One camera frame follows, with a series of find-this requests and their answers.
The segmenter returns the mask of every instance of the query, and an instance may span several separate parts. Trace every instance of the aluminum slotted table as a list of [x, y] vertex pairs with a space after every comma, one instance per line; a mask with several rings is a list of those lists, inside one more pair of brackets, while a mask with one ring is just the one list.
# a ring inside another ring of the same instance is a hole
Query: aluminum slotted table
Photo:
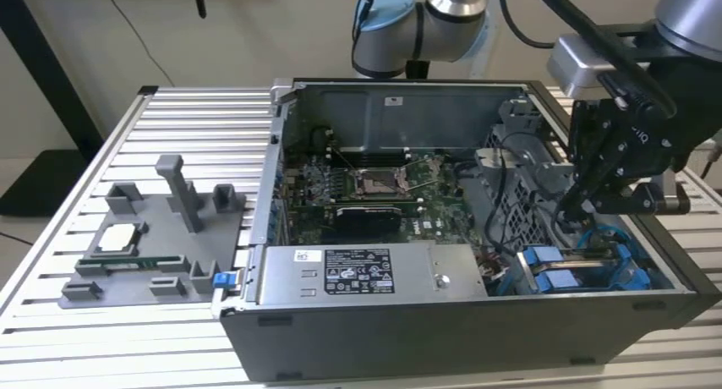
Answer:
[[[551, 92], [568, 111], [571, 100], [558, 90]], [[153, 170], [163, 153], [183, 154], [183, 173], [199, 192], [209, 192], [223, 181], [247, 193], [237, 241], [237, 261], [244, 263], [271, 123], [268, 106], [268, 89], [161, 88], [155, 95], [136, 97], [0, 293], [0, 388], [264, 387], [248, 382], [221, 326], [211, 318], [209, 304], [61, 310], [54, 301], [108, 210], [102, 196], [112, 183], [134, 181], [142, 194], [168, 193]], [[695, 174], [684, 172], [679, 177], [692, 198], [692, 213], [660, 217], [660, 222], [722, 287], [722, 199]], [[684, 328], [648, 334], [603, 367], [312, 387], [485, 386], [722, 387], [722, 306]]]

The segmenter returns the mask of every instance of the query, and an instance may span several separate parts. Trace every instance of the motherboard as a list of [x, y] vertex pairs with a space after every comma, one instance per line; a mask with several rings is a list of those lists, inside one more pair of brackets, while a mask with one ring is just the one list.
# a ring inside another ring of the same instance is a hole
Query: motherboard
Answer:
[[464, 202], [460, 170], [441, 150], [363, 155], [331, 150], [283, 173], [288, 239], [295, 245], [468, 244], [481, 238]]

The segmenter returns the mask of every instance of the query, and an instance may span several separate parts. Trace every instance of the white wall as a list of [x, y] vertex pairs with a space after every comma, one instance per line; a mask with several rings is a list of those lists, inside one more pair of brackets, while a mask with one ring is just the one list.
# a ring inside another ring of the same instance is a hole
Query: white wall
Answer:
[[0, 30], [0, 158], [73, 148], [33, 77]]
[[[108, 0], [25, 0], [90, 115], [108, 131], [141, 85], [167, 85]], [[116, 0], [176, 85], [268, 86], [275, 77], [352, 76], [355, 0]], [[539, 0], [508, 0], [524, 32], [552, 40], [568, 29]], [[656, 0], [574, 0], [599, 23], [640, 21]], [[492, 9], [497, 4], [492, 0]], [[476, 77], [546, 79], [547, 52], [499, 36]], [[465, 78], [469, 61], [433, 63], [435, 78]]]

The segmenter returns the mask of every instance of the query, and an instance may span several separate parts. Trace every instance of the power supply label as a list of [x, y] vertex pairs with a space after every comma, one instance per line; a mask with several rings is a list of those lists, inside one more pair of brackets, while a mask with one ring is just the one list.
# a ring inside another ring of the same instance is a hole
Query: power supply label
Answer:
[[324, 258], [328, 294], [393, 293], [387, 249], [327, 249]]

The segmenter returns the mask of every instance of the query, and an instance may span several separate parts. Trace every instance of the black stand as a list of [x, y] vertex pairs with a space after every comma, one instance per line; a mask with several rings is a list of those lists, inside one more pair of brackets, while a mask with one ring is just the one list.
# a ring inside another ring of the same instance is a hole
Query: black stand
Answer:
[[40, 153], [0, 198], [0, 215], [50, 216], [102, 138], [22, 0], [0, 0], [0, 28], [77, 146], [77, 151]]
[[407, 79], [428, 79], [428, 61], [405, 61], [405, 78]]

